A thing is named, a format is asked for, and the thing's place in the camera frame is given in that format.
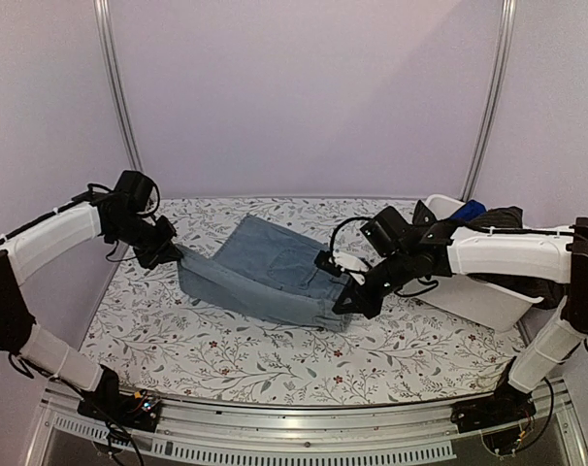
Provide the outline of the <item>black striped garment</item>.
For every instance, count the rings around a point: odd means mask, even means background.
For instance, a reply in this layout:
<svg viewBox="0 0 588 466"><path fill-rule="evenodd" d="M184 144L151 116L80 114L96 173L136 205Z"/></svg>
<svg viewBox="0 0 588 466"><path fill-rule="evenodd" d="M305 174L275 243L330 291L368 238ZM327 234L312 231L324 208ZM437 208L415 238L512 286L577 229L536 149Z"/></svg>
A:
<svg viewBox="0 0 588 466"><path fill-rule="evenodd" d="M461 227L472 231L507 235L533 234L543 237L549 250L545 253L548 260L545 269L532 278L510 279L496 273L474 273L475 279L490 283L507 285L510 289L527 295L536 293L543 296L543 301L533 305L539 309L549 310L557 307L571 282L571 248L573 232L568 226L553 229L530 229L522 224L523 211L515 206L487 211L472 221L453 220L449 217L464 203L443 196L432 196L426 203L419 201L414 209L412 223L424 228L424 238L434 240L450 239Z"/></svg>

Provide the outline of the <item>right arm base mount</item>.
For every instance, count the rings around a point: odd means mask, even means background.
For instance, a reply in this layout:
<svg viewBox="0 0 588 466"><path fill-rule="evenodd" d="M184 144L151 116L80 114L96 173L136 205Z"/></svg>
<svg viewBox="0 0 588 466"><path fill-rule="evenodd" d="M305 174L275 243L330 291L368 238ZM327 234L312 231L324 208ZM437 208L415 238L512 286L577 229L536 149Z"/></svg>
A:
<svg viewBox="0 0 588 466"><path fill-rule="evenodd" d="M483 444L498 456L514 455L533 426L537 410L530 394L503 383L487 396L455 403L450 421L460 433L496 428Z"/></svg>

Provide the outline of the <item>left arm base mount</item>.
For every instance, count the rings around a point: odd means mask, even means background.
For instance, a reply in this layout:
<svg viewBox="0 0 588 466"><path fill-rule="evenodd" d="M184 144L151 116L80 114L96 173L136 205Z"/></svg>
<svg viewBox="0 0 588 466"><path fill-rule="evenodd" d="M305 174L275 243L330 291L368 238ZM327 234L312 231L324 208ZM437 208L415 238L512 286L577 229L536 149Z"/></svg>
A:
<svg viewBox="0 0 588 466"><path fill-rule="evenodd" d="M82 392L78 414L101 421L116 421L124 428L154 433L160 419L161 398L139 389L122 393L117 373L106 369L92 392Z"/></svg>

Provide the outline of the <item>white plastic laundry basket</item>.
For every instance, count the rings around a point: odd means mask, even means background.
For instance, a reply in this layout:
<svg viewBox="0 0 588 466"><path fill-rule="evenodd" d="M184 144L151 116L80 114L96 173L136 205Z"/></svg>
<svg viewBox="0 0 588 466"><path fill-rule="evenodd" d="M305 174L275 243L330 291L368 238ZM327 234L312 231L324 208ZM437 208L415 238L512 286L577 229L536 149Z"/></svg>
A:
<svg viewBox="0 0 588 466"><path fill-rule="evenodd" d="M440 277L440 285L422 300L456 316L508 331L543 296L512 290L507 285L475 279L474 273L506 275L510 279L534 278L548 263L549 247L533 234L479 233L461 227L452 236L449 262L454 274Z"/></svg>

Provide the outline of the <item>aluminium front rail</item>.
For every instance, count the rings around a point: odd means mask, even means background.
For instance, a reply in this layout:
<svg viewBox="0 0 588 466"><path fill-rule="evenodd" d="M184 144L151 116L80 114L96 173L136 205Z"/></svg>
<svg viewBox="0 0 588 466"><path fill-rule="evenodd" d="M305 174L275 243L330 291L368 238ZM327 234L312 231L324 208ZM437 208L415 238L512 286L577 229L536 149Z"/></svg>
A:
<svg viewBox="0 0 588 466"><path fill-rule="evenodd" d="M130 442L81 416L68 387L47 387L29 465L588 465L560 379L533 395L533 417L461 431L452 400L359 407L279 407L165 397L151 432Z"/></svg>

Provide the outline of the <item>floral patterned table mat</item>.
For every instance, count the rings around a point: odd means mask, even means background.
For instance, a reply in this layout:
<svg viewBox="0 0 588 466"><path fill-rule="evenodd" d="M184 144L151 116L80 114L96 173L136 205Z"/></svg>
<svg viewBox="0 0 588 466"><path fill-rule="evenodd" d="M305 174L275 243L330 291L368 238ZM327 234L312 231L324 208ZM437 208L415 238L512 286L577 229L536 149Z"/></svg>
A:
<svg viewBox="0 0 588 466"><path fill-rule="evenodd" d="M224 401L334 406L428 401L486 392L523 349L415 299L389 298L379 317L340 333L276 325L181 292L167 264L122 263L82 353L131 387Z"/></svg>

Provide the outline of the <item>left aluminium frame post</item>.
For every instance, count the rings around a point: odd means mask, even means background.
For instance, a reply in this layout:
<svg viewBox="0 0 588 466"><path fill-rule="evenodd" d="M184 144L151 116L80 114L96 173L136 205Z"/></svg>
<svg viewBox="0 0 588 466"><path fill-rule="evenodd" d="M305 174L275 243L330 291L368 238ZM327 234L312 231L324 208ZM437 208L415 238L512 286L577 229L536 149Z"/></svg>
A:
<svg viewBox="0 0 588 466"><path fill-rule="evenodd" d="M112 95L115 117L119 126L122 144L124 146L130 168L139 172L143 172L144 164L141 160L136 137L134 134L131 116L124 92L119 60L115 49L114 28L110 2L107 0L94 0L93 6L100 47L104 60L105 72Z"/></svg>

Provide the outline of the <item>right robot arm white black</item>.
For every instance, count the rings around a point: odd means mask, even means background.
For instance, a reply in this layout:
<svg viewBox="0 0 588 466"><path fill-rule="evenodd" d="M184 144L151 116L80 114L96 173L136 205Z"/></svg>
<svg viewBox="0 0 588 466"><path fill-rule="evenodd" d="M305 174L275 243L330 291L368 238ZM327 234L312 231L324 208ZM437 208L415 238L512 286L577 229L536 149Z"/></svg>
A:
<svg viewBox="0 0 588 466"><path fill-rule="evenodd" d="M401 216L366 218L361 231L381 256L369 268L357 257L329 250L333 274L353 282L334 309L373 318L383 298L413 280L502 275L544 279L568 290L555 312L507 367L506 379L485 403L492 422L505 423L539 382L588 336L588 218L549 230L475 226L458 219L412 224Z"/></svg>

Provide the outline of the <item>light blue denim skirt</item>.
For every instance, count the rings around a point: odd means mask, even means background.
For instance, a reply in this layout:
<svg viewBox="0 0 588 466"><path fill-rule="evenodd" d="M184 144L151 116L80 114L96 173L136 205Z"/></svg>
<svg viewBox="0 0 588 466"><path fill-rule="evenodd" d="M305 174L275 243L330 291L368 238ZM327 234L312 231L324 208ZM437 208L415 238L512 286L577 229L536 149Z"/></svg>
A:
<svg viewBox="0 0 588 466"><path fill-rule="evenodd" d="M180 289L242 316L343 332L351 316L333 307L348 284L314 264L325 246L257 216L245 216L211 257L178 249Z"/></svg>

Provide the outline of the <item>right aluminium frame post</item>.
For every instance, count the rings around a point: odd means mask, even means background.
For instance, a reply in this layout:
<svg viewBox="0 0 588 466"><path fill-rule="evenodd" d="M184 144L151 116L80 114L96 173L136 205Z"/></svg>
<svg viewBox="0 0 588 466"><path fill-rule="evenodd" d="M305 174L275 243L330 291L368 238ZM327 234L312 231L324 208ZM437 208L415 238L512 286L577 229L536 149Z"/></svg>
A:
<svg viewBox="0 0 588 466"><path fill-rule="evenodd" d="M482 118L475 139L474 152L460 196L462 201L468 201L474 196L492 135L511 51L516 7L516 0L504 0L502 2L492 74L484 102Z"/></svg>

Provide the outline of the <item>blue garment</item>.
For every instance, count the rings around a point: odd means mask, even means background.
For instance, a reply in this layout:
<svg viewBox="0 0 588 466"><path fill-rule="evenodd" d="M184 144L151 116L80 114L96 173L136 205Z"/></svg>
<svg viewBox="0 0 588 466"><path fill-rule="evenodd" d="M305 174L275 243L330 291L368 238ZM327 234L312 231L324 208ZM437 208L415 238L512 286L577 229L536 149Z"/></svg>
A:
<svg viewBox="0 0 588 466"><path fill-rule="evenodd" d="M476 200L470 200L457 209L449 218L469 222L487 212L486 207Z"/></svg>

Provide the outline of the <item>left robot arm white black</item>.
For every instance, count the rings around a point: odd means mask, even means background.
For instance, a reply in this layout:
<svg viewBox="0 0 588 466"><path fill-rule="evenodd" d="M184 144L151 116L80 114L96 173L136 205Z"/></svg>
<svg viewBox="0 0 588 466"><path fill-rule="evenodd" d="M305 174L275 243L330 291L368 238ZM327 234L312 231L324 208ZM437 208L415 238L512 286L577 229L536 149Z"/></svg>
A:
<svg viewBox="0 0 588 466"><path fill-rule="evenodd" d="M118 375L40 325L21 288L55 258L97 237L127 244L148 270L180 261L175 228L164 216L148 221L145 208L126 194L82 195L0 238L0 350L90 393L91 407L107 421L121 420L128 411L117 392Z"/></svg>

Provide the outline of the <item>aluminium frame post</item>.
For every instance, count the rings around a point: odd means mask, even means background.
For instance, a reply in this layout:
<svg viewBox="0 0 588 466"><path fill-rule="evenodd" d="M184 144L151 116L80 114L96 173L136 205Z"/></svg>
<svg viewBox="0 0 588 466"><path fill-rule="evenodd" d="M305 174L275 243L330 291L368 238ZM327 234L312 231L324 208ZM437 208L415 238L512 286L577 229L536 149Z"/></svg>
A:
<svg viewBox="0 0 588 466"><path fill-rule="evenodd" d="M139 172L143 172L144 164L141 160L136 137L134 134L131 116L124 92L119 60L115 49L114 28L110 2L107 0L94 0L93 6L100 47L104 60L105 72L112 95L115 117L119 126L122 144L124 146L130 168Z"/></svg>
<svg viewBox="0 0 588 466"><path fill-rule="evenodd" d="M474 196L492 135L511 51L516 7L516 0L504 0L502 2L492 74L484 102L482 118L475 139L474 152L460 196L462 201L468 201Z"/></svg>

